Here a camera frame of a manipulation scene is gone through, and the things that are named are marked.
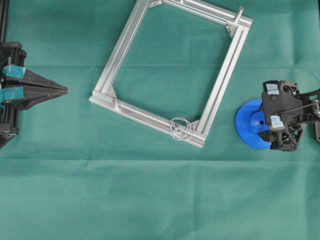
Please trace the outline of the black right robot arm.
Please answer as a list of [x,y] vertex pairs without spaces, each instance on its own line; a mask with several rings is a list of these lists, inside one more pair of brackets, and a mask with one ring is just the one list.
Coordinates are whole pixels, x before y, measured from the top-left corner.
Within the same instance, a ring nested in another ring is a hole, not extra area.
[[296,82],[271,80],[263,83],[262,104],[267,130],[259,137],[271,143],[270,149],[297,150],[308,124],[313,124],[320,141],[320,90],[300,93]]

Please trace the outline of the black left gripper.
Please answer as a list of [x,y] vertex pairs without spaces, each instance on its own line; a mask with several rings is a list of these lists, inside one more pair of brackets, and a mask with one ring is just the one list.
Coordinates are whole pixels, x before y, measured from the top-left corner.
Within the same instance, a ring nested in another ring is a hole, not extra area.
[[17,135],[20,110],[66,95],[68,88],[24,67],[19,42],[0,44],[0,134]]

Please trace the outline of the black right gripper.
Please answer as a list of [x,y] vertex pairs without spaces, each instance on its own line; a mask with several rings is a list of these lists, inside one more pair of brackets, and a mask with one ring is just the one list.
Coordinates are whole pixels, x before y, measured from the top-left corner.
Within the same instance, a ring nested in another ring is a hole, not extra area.
[[269,129],[258,136],[265,142],[270,142],[270,149],[290,152],[297,150],[300,138],[308,124],[313,124],[316,140],[320,141],[320,90],[301,93],[296,82],[285,80],[270,80],[263,83],[263,94],[279,95],[280,90],[291,94],[302,101],[302,106],[282,112],[303,110],[303,114],[291,119],[288,123],[282,122],[280,116],[272,115]]

